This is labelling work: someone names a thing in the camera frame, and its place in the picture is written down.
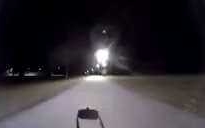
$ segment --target roadside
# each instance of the roadside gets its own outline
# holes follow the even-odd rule
[[[205,118],[205,76],[112,78],[119,85]]]
[[[78,81],[63,79],[0,87],[0,120],[51,98]]]

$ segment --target road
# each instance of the road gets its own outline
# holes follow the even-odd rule
[[[77,110],[86,106],[100,111],[105,128],[205,128],[201,117],[95,76],[2,120],[0,128],[75,128]]]

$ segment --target bright light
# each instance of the bright light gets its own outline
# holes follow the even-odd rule
[[[24,73],[24,76],[37,76],[36,72]]]
[[[97,65],[96,65],[96,67],[97,67],[97,68],[100,68],[100,65],[99,65],[99,64],[97,64]]]
[[[87,80],[87,81],[105,80],[105,77],[103,77],[103,76],[88,76],[88,77],[85,77],[85,80]]]
[[[10,72],[13,72],[13,68],[11,68],[9,71],[10,71]]]
[[[107,33],[107,31],[106,31],[106,30],[103,30],[103,31],[102,31],[102,34],[106,34],[106,33]]]
[[[105,63],[108,61],[109,52],[107,49],[100,49],[95,53],[96,59],[99,64]]]
[[[103,66],[103,67],[106,67],[106,66],[107,66],[107,63],[106,63],[106,62],[102,63],[102,66]]]

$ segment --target street light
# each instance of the street light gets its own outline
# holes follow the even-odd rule
[[[99,64],[106,63],[109,59],[109,51],[107,49],[100,49],[95,53],[95,56]]]

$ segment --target night sky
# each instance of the night sky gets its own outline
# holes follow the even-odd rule
[[[0,9],[0,70],[46,69],[71,60],[73,72],[84,71],[97,46],[104,45],[92,40],[100,40],[103,28],[111,28],[113,54],[124,56],[131,70],[197,73],[201,68],[201,33],[186,0],[10,0]]]

